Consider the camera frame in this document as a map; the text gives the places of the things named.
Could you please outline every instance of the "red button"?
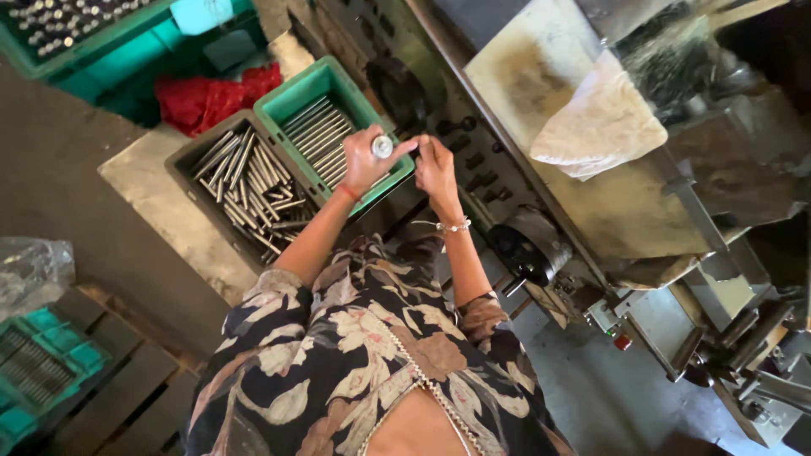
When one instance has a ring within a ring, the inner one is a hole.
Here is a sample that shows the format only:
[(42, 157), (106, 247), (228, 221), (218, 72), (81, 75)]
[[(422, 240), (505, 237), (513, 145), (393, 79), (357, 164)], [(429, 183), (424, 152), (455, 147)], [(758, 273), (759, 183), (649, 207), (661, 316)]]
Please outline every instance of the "red button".
[(633, 342), (633, 340), (631, 340), (630, 337), (626, 336), (625, 334), (621, 334), (618, 338), (614, 339), (614, 346), (622, 351), (626, 351), (628, 350), (628, 347), (631, 346), (631, 342)]

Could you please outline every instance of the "woman's arm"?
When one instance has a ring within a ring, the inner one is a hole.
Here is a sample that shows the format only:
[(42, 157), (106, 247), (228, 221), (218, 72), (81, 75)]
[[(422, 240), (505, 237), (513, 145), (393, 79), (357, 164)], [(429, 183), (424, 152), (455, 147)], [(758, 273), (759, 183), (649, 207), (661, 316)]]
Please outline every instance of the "woman's arm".
[[(440, 222), (446, 226), (461, 226), (465, 214), (461, 210), (453, 173), (453, 154), (433, 136), (419, 137), (416, 174), (417, 187), (431, 197), (431, 208)], [(445, 248), (451, 264), (453, 300), (457, 307), (492, 291), (469, 230), (446, 232)]]
[(389, 158), (375, 158), (371, 154), (371, 142), (383, 133), (380, 125), (372, 125), (344, 139), (346, 176), (312, 222), (281, 253), (274, 268), (290, 271), (301, 278), (304, 285), (312, 285), (356, 203), (355, 196), (369, 191), (400, 157), (417, 148), (416, 140), (409, 140), (399, 144)]

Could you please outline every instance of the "woman's left hand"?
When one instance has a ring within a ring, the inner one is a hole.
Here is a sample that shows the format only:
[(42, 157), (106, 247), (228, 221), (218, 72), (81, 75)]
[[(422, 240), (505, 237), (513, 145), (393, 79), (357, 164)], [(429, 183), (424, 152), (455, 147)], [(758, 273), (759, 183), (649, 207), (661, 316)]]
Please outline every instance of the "woman's left hand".
[(407, 140), (394, 148), (388, 158), (377, 158), (371, 153), (371, 142), (383, 134), (383, 128), (378, 124), (373, 124), (366, 130), (344, 139), (346, 175), (341, 183), (358, 195), (369, 191), (372, 184), (383, 177), (383, 174), (387, 173), (400, 157), (418, 146), (417, 139)]

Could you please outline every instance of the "pearl bracelet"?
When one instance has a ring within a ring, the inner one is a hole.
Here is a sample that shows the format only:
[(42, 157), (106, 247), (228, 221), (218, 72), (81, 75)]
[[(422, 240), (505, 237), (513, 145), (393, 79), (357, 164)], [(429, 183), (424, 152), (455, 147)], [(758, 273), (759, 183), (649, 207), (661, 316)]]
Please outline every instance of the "pearl bracelet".
[(414, 222), (411, 222), (411, 223), (430, 223), (431, 225), (436, 226), (437, 231), (442, 231), (444, 233), (447, 233), (448, 231), (452, 231), (452, 232), (455, 233), (455, 232), (457, 232), (459, 230), (467, 230), (467, 229), (470, 228), (470, 219), (466, 215), (465, 215), (465, 218), (462, 219), (462, 224), (459, 225), (459, 226), (455, 226), (455, 225), (454, 226), (446, 226), (442, 222), (434, 223), (434, 222), (428, 222), (428, 221), (425, 221), (425, 220), (417, 220), (417, 221), (414, 221)]

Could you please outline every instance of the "woman's right hand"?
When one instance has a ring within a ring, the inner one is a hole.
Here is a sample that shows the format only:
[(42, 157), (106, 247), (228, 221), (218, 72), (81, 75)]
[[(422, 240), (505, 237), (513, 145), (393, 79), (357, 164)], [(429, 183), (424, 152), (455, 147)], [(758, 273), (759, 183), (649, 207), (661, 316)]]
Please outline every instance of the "woman's right hand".
[(463, 223), (465, 214), (459, 203), (456, 175), (453, 172), (453, 153), (434, 136), (422, 135), (419, 141), (417, 157), (417, 188), (425, 191), (431, 198), (440, 222), (448, 226)]

